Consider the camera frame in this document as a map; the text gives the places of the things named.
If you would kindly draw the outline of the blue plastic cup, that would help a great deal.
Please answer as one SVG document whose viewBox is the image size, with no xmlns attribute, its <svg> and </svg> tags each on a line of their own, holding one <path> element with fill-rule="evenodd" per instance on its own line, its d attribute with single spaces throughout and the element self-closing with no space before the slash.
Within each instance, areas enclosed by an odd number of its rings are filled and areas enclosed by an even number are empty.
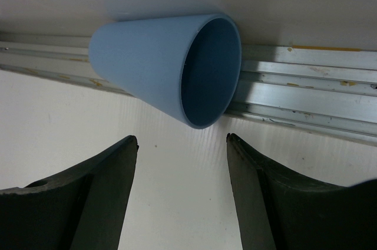
<svg viewBox="0 0 377 250">
<path fill-rule="evenodd" d="M 195 129 L 215 123 L 239 80 L 242 46 L 224 14 L 114 22 L 90 38 L 94 71 Z"/>
</svg>

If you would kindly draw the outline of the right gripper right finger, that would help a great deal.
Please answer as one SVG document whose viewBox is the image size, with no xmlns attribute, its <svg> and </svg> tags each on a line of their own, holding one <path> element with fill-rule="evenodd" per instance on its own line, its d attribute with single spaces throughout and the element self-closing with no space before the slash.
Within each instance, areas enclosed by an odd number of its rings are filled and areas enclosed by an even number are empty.
<svg viewBox="0 0 377 250">
<path fill-rule="evenodd" d="M 376 248 L 376 180 L 338 186 L 281 165 L 236 134 L 226 143 L 243 249 Z"/>
</svg>

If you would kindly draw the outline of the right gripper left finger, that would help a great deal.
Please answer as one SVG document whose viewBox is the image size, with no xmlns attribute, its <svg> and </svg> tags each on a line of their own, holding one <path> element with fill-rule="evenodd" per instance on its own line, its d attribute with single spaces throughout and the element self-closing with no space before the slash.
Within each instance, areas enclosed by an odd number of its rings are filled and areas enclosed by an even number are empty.
<svg viewBox="0 0 377 250">
<path fill-rule="evenodd" d="M 138 143 L 103 152 L 26 187 L 1 190 L 1 249 L 118 249 Z"/>
</svg>

